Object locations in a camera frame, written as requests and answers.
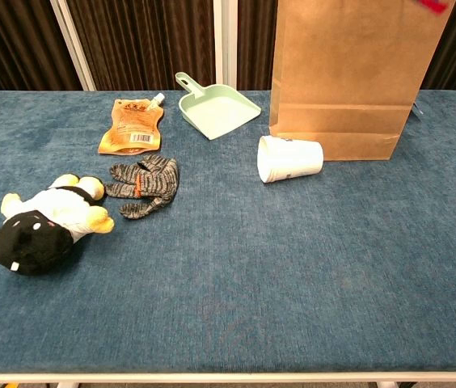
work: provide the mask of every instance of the gray knit glove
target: gray knit glove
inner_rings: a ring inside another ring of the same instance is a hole
[[[126,204],[120,214],[126,218],[142,218],[172,202],[179,184],[176,160],[149,155],[137,164],[115,164],[109,172],[123,183],[106,184],[106,193],[118,198],[152,197],[150,203]]]

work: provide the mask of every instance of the paper cup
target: paper cup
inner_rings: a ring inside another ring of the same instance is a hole
[[[257,168],[264,183],[317,174],[323,165],[322,146],[316,141],[285,140],[262,136]]]

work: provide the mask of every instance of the mint green dustpan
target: mint green dustpan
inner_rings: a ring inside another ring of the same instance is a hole
[[[183,117],[209,140],[233,131],[260,114],[260,108],[227,85],[202,87],[186,73],[176,81],[189,93],[179,101]]]

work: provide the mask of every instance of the barcode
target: barcode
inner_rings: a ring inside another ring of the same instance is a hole
[[[143,133],[131,133],[131,137],[129,138],[130,143],[151,143],[152,141],[152,135],[145,135]]]

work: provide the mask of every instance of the black and white plush toy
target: black and white plush toy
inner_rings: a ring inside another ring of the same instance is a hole
[[[2,201],[0,264],[22,275],[37,275],[57,264],[81,237],[109,233],[114,221],[95,203],[104,186],[93,177],[62,175],[22,202],[9,193]]]

